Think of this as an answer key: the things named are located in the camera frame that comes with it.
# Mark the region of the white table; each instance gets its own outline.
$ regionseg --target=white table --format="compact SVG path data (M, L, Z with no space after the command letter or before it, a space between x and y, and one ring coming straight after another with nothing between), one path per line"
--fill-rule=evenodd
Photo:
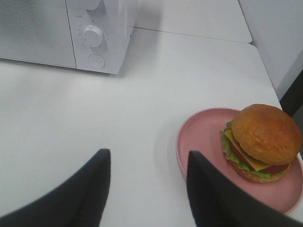
M103 227L194 227L175 155L183 121L210 107L280 107L255 47L144 29L117 76L1 60L0 81L0 216L110 148Z
M251 43L238 0L138 0L136 27Z

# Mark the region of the top bun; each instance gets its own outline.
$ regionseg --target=top bun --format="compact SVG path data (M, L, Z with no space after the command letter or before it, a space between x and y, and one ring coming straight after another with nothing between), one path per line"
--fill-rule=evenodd
M293 119L277 107L264 104L240 111L232 121L232 133L248 155L277 166L290 163L302 144Z

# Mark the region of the plate rim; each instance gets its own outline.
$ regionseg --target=plate rim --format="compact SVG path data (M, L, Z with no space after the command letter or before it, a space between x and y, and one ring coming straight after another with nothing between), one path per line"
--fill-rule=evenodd
M233 108L228 108L228 107L212 107L212 108L207 108L207 109L203 109L203 110L200 110L198 112L195 112L194 114L190 115L189 117L187 117L187 119L185 119L185 121L182 123L182 125L179 127L179 130L178 130L178 133L177 133L177 136L176 136L176 157L177 157L177 161L178 161L178 166L181 170L181 174L184 178L184 180L186 181L186 174L185 174L185 170L183 168L183 166L181 165L181 159L178 155L178 139L179 139L179 136L180 136L180 132L183 128L183 126L188 122L189 119L191 119L193 116L201 113L201 112L205 112L205 111L210 111L210 110L218 110L218 109L223 109L223 110L234 110L234 111L240 111L238 109L233 109Z
M203 110L200 110L198 112L195 112L194 114L192 114L189 117L187 117L187 119L185 119L185 121L179 127L179 130L178 130L178 133L177 133L177 136L176 136L176 143L175 143L175 145L176 145L176 157L177 157L177 162L178 162L179 169L180 169L181 174L183 176L183 179L185 181L186 181L187 175L186 175L185 170L184 170L184 168L183 168L183 166L181 164L180 156L178 155L178 153L179 153L179 150L178 150L178 141L179 141L180 132L181 132L183 126L188 122L188 120L191 119L192 117L194 117L195 115L197 115L197 114L199 114L201 112L210 111L210 110L218 110L218 109L221 109L221 110L233 110L233 111L240 112L240 110L238 110L238 109L228 108L228 107L207 108L207 109L203 109ZM300 155L300 153L298 153L298 155L296 156L296 158L297 158L297 160L299 162L299 166L300 166L300 169L301 169L301 175L302 175L302 181L303 181L303 164L302 164L302 162L301 162L301 160L299 158L299 155ZM291 209L289 209L286 212L284 212L284 214L287 215L287 214L291 213L292 211L294 211L297 208L297 206L301 203L302 197L303 197L303 188L301 190L301 194L300 194L300 196L298 198L298 201L295 203L295 205Z

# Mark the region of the microwave button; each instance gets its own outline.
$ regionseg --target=microwave button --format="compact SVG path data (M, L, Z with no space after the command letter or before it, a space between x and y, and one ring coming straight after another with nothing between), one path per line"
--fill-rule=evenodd
M89 56L89 63L91 66L97 68L97 69L102 69L105 67L105 60L102 58L102 56L98 54L92 54Z

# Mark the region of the black object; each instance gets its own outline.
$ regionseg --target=black object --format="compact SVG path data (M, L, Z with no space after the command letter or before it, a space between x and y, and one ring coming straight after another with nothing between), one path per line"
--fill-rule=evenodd
M188 156L187 195L198 227L303 227L248 195L199 151Z
M35 202L0 218L0 227L98 227L110 186L110 151Z
M303 70L280 100L284 112L293 116L303 104Z

